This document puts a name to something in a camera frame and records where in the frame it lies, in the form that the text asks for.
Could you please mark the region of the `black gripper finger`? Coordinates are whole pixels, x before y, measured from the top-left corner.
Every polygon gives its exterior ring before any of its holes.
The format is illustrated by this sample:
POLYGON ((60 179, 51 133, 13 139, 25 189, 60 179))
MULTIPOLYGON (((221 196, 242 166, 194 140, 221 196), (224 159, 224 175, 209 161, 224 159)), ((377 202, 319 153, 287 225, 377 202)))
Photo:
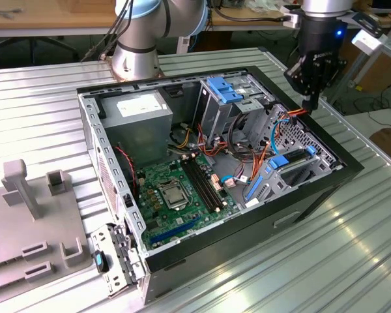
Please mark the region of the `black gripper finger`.
POLYGON ((316 110, 319 95, 330 87, 337 76, 346 67, 347 61, 342 58, 325 58, 313 62, 313 80, 311 82, 311 110, 316 110))
POLYGON ((311 76, 306 68, 307 57, 300 56, 298 61, 284 72, 286 80, 294 91, 302 95, 302 108, 311 113, 313 111, 313 100, 311 97, 311 76))

